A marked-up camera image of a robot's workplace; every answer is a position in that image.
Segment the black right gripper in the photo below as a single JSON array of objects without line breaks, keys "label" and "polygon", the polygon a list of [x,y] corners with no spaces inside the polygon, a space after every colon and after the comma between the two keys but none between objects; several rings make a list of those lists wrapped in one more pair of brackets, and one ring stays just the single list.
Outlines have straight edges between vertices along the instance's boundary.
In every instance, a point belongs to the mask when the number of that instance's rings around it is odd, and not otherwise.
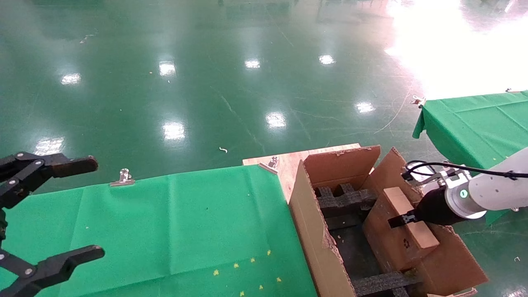
[{"label": "black right gripper", "polygon": [[391,228],[397,228],[417,221],[439,225],[458,223],[458,215],[447,205],[446,188],[430,190],[417,204],[415,210],[390,218],[388,223]]}]

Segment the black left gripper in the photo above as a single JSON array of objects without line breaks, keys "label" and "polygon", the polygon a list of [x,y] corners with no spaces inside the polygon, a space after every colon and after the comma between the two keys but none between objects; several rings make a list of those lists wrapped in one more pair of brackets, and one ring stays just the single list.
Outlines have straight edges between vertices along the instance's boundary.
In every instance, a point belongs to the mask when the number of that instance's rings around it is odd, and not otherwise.
[{"label": "black left gripper", "polygon": [[[51,178],[94,172],[98,162],[93,156],[70,159],[62,153],[38,156],[15,153],[0,160],[0,205],[12,209]],[[0,241],[6,239],[6,213],[0,210]],[[0,293],[2,297],[34,297],[43,289],[66,282],[82,264],[103,258],[100,246],[85,246],[49,257],[32,265],[9,253],[0,252],[0,265],[17,279]]]}]

